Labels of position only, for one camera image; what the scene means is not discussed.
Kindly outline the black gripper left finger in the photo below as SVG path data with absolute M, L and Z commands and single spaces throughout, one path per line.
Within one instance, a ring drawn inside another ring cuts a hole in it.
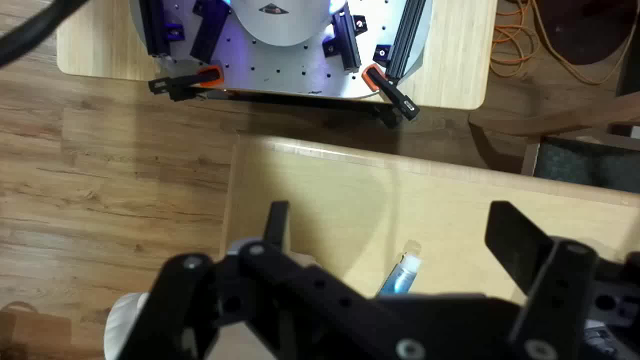
M 318 265 L 284 252 L 287 203 L 224 260 L 170 258 L 118 360 L 203 360 L 224 325 L 244 323 L 278 360 L 426 360 L 418 329 Z

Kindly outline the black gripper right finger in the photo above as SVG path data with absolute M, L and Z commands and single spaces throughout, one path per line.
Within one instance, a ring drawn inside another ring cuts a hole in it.
M 606 260 L 504 200 L 483 242 L 525 295 L 508 334 L 515 360 L 640 360 L 640 252 Z

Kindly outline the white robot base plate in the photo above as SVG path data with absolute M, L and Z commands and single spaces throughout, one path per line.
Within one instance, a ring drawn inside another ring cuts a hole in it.
M 375 63 L 401 81 L 422 66 L 432 0 L 132 0 L 163 75 L 217 66 L 211 89 L 367 97 Z

